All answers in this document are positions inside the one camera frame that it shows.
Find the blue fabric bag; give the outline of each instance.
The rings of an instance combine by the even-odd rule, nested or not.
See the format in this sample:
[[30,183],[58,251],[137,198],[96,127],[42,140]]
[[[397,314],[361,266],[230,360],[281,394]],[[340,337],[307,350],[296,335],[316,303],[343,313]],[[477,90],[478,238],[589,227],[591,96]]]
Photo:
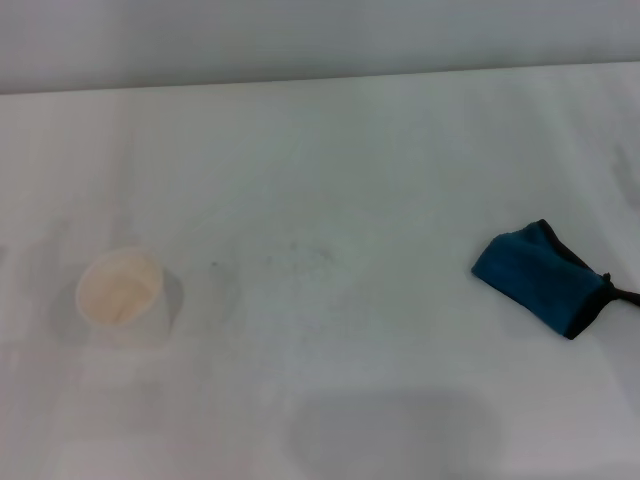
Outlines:
[[569,340],[612,300],[640,306],[640,295],[615,288],[611,275],[591,270],[545,220],[498,235],[471,272]]

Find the black trim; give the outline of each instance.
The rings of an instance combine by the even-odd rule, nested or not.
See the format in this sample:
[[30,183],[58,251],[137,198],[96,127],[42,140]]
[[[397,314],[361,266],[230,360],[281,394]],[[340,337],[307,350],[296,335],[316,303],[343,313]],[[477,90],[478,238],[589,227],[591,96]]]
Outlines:
[[573,253],[569,248],[560,241],[557,237],[556,232],[553,231],[551,225],[547,223],[546,220],[538,220],[536,222],[538,226],[542,229],[545,237],[547,237],[547,241],[551,244],[553,249],[556,251],[558,255],[564,258],[567,262],[571,262],[574,265],[577,265],[582,268],[586,268],[587,270],[591,270],[589,265],[584,263],[580,257],[578,257],[575,253]]
[[[556,251],[558,255],[560,255],[567,262],[573,263],[578,267],[593,272],[589,265],[582,261],[580,257],[569,250],[569,248],[560,241],[556,233],[551,228],[551,225],[549,225],[546,220],[538,220],[538,222],[536,223],[542,229],[545,237],[547,237],[547,241],[551,244],[551,247]],[[604,285],[594,290],[585,299],[582,307],[580,308],[580,310],[578,310],[578,313],[576,313],[575,317],[573,317],[573,320],[569,324],[567,331],[564,332],[564,336],[569,340],[573,340],[574,338],[576,338],[578,335],[580,335],[580,333],[584,331],[585,328],[591,325],[593,321],[598,317],[602,309],[609,304],[609,302],[617,299],[624,299],[629,302],[636,303],[634,302],[634,300],[640,300],[640,295],[623,292],[615,288],[611,283],[611,275],[605,274],[602,276],[602,279],[605,282]]]
[[563,335],[569,340],[576,338],[585,328],[593,323],[609,302],[617,298],[619,297],[616,288],[611,283],[607,282],[599,287],[586,298],[582,304],[582,308],[580,308],[576,316],[573,317],[571,324],[567,327],[567,331],[564,332]]

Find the cup rim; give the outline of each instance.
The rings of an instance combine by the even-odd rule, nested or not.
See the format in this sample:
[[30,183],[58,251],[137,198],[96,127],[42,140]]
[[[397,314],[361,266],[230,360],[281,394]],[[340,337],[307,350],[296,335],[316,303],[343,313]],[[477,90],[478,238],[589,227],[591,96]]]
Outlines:
[[[111,260],[114,257],[117,257],[119,255],[123,255],[126,253],[139,253],[144,255],[147,259],[151,260],[151,262],[153,263],[155,270],[156,270],[156,274],[158,275],[158,290],[154,293],[153,298],[151,299],[151,301],[149,303],[147,303],[147,305],[140,311],[138,312],[137,315],[131,317],[130,319],[128,319],[127,321],[123,322],[123,323],[119,323],[118,325],[108,325],[108,324],[104,324],[101,323],[95,319],[93,319],[90,315],[88,315],[84,309],[82,308],[82,303],[80,302],[80,292],[82,290],[83,285],[86,283],[87,279],[90,277],[90,275],[100,266],[102,266],[106,261]],[[78,284],[76,285],[76,293],[75,293],[75,303],[76,303],[76,310],[80,313],[80,315],[82,316],[82,318],[84,318],[84,320],[86,322],[88,322],[91,325],[94,326],[98,326],[101,328],[118,328],[118,327],[126,327],[127,325],[132,324],[133,322],[135,322],[137,319],[143,317],[146,313],[148,313],[159,301],[160,297],[162,296],[162,290],[164,288],[164,269],[162,268],[162,266],[160,265],[160,262],[158,262],[156,260],[156,258],[148,251],[145,250],[144,248],[141,247],[122,247],[122,248],[118,248],[116,250],[110,250],[108,252],[105,252],[103,254],[101,254],[100,256],[98,256],[98,258],[96,258],[84,271],[84,273],[82,274],[82,276],[80,277],[80,280],[78,280]]]

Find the white cup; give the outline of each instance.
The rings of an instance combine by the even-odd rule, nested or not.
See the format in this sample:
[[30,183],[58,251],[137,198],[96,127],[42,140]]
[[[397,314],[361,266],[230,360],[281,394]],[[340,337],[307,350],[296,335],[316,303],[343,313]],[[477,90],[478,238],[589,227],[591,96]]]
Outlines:
[[76,307],[117,346],[152,347],[169,339],[162,266],[141,248],[122,248],[98,258],[78,283]]

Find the drawstring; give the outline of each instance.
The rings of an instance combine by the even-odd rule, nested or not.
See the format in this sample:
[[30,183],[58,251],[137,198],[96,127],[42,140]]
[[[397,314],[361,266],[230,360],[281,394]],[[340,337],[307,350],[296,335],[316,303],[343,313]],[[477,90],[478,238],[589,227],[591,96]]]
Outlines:
[[626,290],[620,290],[616,288],[613,283],[611,283],[611,274],[605,273],[602,275],[602,279],[611,285],[614,294],[614,300],[624,300],[625,302],[629,302],[634,304],[637,307],[640,307],[640,294],[627,292]]

